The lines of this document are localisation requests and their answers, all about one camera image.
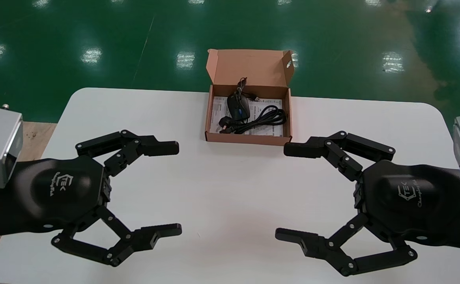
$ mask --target paper document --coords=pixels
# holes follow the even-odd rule
[[[248,122],[255,120],[267,106],[274,105],[277,108],[282,109],[282,99],[260,99],[259,102],[248,99],[248,102],[250,111]],[[226,106],[226,97],[214,97],[214,101],[212,102],[211,127],[209,129],[210,133],[219,133],[219,131],[223,129],[219,126],[218,122],[225,116],[231,117],[228,107]],[[246,131],[244,135],[269,135],[282,137],[282,125],[257,126]]]

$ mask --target box flap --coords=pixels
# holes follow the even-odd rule
[[[248,86],[290,83],[295,67],[291,50],[208,50],[207,73],[216,85],[236,85],[248,77]]]

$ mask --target wooden surface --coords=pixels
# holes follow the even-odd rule
[[[40,159],[55,127],[55,123],[25,122],[23,124],[23,148],[19,161]]]

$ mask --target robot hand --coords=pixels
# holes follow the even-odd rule
[[[365,170],[344,150],[376,162]],[[286,156],[320,158],[351,181],[356,217],[326,239],[318,234],[278,228],[276,239],[297,243],[304,255],[326,260],[343,276],[407,264],[417,253],[405,241],[427,246],[460,248],[460,171],[429,165],[401,166],[391,162],[395,149],[340,131],[287,143]],[[351,258],[340,248],[361,228],[367,228],[393,250]]]
[[[62,230],[51,243],[63,252],[118,266],[132,253],[152,250],[160,237],[181,234],[180,224],[144,227],[131,232],[107,208],[110,176],[118,175],[138,157],[176,155],[177,142],[129,131],[112,133],[76,145],[73,160],[43,159],[17,162],[0,189],[0,235]],[[118,151],[104,162],[94,157]],[[109,249],[73,239],[102,219],[120,240]]]

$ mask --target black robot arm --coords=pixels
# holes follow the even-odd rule
[[[0,189],[0,235],[19,232],[62,230],[51,241],[60,250],[111,266],[118,266],[132,253],[151,250],[160,237],[181,234],[180,224],[144,227],[131,232],[109,209],[110,176],[116,176],[138,157],[176,155],[177,142],[159,142],[154,136],[116,132],[81,142],[79,157],[72,160],[43,159],[18,162]],[[104,162],[94,157],[118,151]],[[99,219],[120,240],[100,248],[73,239]]]
[[[329,137],[311,137],[306,143],[286,143],[284,146],[286,156],[324,157],[348,180],[358,180],[363,168],[345,151],[374,162],[392,160],[395,154],[393,147],[345,131],[339,131]],[[385,232],[383,235],[387,236],[387,241],[392,245],[392,251],[356,259],[346,255],[340,247],[368,223],[367,216],[359,213],[328,239],[318,234],[284,228],[278,228],[275,231],[275,237],[280,241],[299,244],[305,256],[326,260],[344,276],[396,267],[417,258],[416,252],[405,244],[403,238],[398,235],[391,236]]]
[[[127,130],[81,142],[75,148],[79,156],[89,156],[90,158],[118,150],[104,162],[104,171],[109,176],[118,175],[127,165],[142,155],[165,156],[179,153],[179,145],[175,141],[159,142],[152,135],[137,136]],[[107,202],[110,201],[109,193],[110,187],[104,184],[102,195]],[[88,224],[93,224],[98,219],[104,221],[120,237],[116,245],[106,249],[73,239],[76,232],[85,230]],[[131,232],[105,207],[104,203],[93,208],[76,223],[64,228],[60,234],[52,239],[51,243],[68,254],[118,266],[134,252],[152,250],[159,238],[180,235],[181,232],[180,224],[149,226]]]
[[[365,170],[344,150],[376,163]],[[326,260],[344,276],[404,265],[417,258],[405,244],[460,248],[460,171],[430,165],[403,166],[391,162],[394,148],[347,134],[311,137],[307,143],[287,143],[287,156],[324,157],[347,179],[358,214],[326,239],[309,232],[278,228],[277,239],[297,243],[307,257]],[[393,250],[352,259],[340,247],[365,227]]]

